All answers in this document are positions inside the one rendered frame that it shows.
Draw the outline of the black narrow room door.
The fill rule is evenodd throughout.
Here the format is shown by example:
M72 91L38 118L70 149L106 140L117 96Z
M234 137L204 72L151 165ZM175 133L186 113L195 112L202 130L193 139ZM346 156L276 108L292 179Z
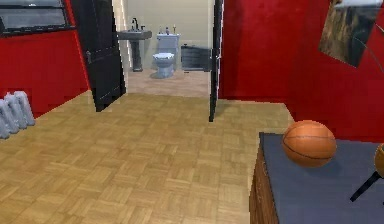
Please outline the black narrow room door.
M219 74L221 60L222 28L223 28L223 6L224 0L214 0L214 25L213 25L213 47L211 50L211 93L209 121L213 122L219 90Z

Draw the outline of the pale blue toilet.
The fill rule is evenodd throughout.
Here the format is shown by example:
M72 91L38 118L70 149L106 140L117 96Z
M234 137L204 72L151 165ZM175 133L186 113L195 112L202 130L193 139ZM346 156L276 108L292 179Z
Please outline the pale blue toilet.
M157 49L153 61L157 68L156 78L169 78L173 75L177 64L179 34L158 34Z

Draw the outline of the orange basketball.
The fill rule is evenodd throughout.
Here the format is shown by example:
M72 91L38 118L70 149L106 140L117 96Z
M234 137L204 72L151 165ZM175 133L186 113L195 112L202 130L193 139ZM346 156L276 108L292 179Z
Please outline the orange basketball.
M281 141L286 156L302 167L321 167L336 153L336 139L323 124L303 120L290 125Z

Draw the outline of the brown dresser grey top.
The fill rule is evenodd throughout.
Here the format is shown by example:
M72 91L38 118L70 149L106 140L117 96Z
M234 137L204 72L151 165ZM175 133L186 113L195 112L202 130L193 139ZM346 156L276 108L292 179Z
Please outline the brown dresser grey top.
M261 132L250 224L384 224L384 179L350 200L375 171L377 148L376 143L339 140L329 163L305 168L288 159L280 134Z

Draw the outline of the grey ribbed radiator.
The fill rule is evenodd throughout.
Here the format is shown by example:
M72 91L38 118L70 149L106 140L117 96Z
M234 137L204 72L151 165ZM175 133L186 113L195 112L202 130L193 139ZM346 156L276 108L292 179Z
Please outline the grey ribbed radiator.
M8 92L0 98L0 139L7 139L20 129L34 125L34 115L24 91Z

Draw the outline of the black framed window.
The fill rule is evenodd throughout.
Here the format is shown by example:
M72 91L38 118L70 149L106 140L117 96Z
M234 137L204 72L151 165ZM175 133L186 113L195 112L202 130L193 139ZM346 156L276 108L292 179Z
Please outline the black framed window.
M64 0L0 0L0 37L72 28Z

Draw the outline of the orange lamp black stem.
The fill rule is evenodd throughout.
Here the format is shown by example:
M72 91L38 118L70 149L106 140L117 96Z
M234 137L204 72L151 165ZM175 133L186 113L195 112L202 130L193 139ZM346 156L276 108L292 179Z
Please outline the orange lamp black stem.
M379 179L384 179L384 143L380 144L375 151L374 168L375 171L372 173L372 175L350 197L351 202L355 202L376 181Z

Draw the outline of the grey pedestal sink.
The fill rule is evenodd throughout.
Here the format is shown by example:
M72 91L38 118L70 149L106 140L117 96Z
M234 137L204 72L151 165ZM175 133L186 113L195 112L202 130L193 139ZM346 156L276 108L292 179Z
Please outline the grey pedestal sink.
M140 42L152 37L152 32L150 30L123 30L118 31L119 40L127 40L131 47L132 52L132 70L134 72L142 72L142 63L140 56Z

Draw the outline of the framed wall picture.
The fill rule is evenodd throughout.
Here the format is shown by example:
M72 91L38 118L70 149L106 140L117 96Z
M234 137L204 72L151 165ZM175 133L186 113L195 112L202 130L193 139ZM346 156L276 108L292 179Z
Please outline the framed wall picture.
M384 0L330 0L319 51L357 68Z

